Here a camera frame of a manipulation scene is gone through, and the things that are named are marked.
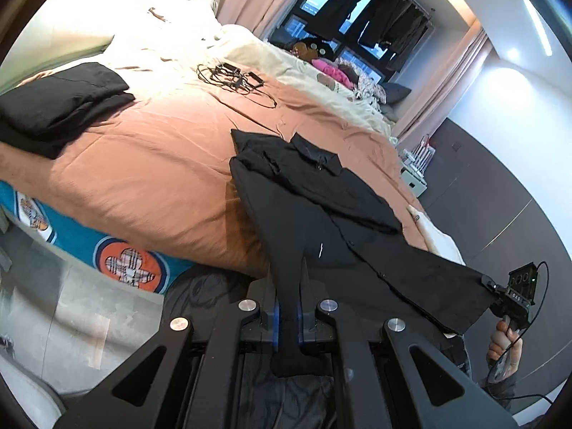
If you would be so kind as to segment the right hand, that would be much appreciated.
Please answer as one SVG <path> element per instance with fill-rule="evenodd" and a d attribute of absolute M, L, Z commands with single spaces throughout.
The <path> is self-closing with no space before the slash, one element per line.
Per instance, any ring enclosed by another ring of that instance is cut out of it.
<path fill-rule="evenodd" d="M 523 353 L 523 341 L 520 335 L 510 328 L 506 321 L 499 321 L 490 337 L 487 361 L 492 364 L 504 358 L 504 364 L 498 365 L 500 376 L 508 379 L 519 370 Z"/>

